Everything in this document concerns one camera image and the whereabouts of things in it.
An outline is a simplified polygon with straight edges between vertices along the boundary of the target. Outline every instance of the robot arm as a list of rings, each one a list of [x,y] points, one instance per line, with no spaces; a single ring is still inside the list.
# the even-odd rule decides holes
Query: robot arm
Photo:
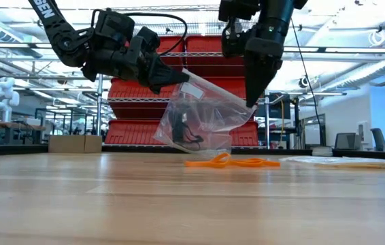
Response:
[[[222,34],[225,57],[244,56],[247,106],[252,107],[282,66],[284,42],[294,9],[307,0],[221,0],[218,19],[227,22]],[[237,33],[237,19],[251,20],[261,11],[258,22]]]
[[[97,74],[137,80],[159,93],[161,87],[186,82],[189,76],[166,66],[157,54],[158,35],[147,27],[133,36],[135,22],[128,14],[95,10],[90,28],[76,31],[61,14],[55,0],[29,0],[44,25],[58,58],[81,67],[86,78]]]

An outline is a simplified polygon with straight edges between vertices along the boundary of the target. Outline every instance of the plastic bag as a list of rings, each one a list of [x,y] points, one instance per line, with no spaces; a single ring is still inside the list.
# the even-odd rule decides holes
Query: plastic bag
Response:
[[[256,107],[185,70],[190,80],[178,84],[154,138],[185,152],[215,157],[230,153],[229,132],[244,125]]]
[[[356,157],[287,157],[280,159],[280,162],[308,163],[317,167],[385,169],[384,159],[366,159]]]

